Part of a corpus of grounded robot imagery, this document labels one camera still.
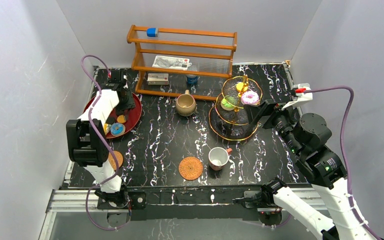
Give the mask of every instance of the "brown ceramic cup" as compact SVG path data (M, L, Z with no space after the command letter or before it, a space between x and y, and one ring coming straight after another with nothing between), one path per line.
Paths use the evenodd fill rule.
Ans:
M197 103L195 98L189 94L189 90L186 90L184 94L180 95L176 99L176 110L179 115L187 117L192 115L197 109Z

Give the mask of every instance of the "blue object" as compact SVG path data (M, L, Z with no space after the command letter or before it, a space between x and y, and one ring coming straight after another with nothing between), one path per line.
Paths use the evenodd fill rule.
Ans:
M198 83L198 76L197 75L186 75L186 83L187 84L197 84Z
M187 68L188 71L194 71L197 72L198 69L195 66L190 66ZM197 84L198 83L198 76L194 74L186 74L186 83L187 84Z
M116 122L113 125L111 125L110 131L112 135L119 136L125 133L126 127L123 124Z
M146 35L148 37L158 37L158 28L155 28L155 27L148 28L146 30Z

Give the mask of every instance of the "orange cookie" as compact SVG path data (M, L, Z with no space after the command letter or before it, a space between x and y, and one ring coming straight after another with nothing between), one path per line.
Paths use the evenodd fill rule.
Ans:
M126 122L126 117L124 115L120 115L117 117L117 122L124 124Z
M184 158L179 164L180 175L189 181L199 178L203 174L203 163L196 157Z
M123 154L119 151L114 151L114 155L117 158L118 167L121 167L123 164ZM111 155L111 153L108 155L108 161L111 164L112 169L114 169L114 171L117 170L116 162L114 161L113 155Z

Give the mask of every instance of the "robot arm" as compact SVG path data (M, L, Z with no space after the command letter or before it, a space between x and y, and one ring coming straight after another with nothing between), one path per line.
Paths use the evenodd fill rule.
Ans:
M84 167L92 174L98 183L102 183L114 174L114 169L108 160L109 151L101 142L98 134L106 135L104 130L107 118L113 109L121 111L125 108L127 99L126 76L121 78L121 72L114 74L109 83L102 84L99 101L77 119L69 120L66 124L68 154L70 160ZM96 133L89 122L89 112L93 124L99 130ZM100 198L108 201L112 206L125 206L128 200L127 191L122 185L122 179L116 175L111 180L100 184L95 191Z
M295 101L282 104L266 100L257 107L246 105L245 110L253 121L269 116L263 128L275 128L291 152L299 157L295 165L319 193L332 220L301 200L278 178L262 186L262 199L266 204L287 210L317 239L374 240L376 238L363 227L366 222L360 223L353 213L353 209L356 209L362 216L355 201L354 207L350 207L345 180L347 171L338 155L325 145L332 132L327 128L324 118L306 113L297 122L292 120L292 107L312 99L308 95L311 93L304 93L309 86L301 87L294 91L298 97Z

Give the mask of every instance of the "pink donut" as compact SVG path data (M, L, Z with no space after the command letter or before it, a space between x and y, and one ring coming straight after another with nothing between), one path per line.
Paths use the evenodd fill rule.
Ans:
M242 94L242 96L240 97L240 101L244 105L256 105L259 103L260 97L255 91L249 90Z

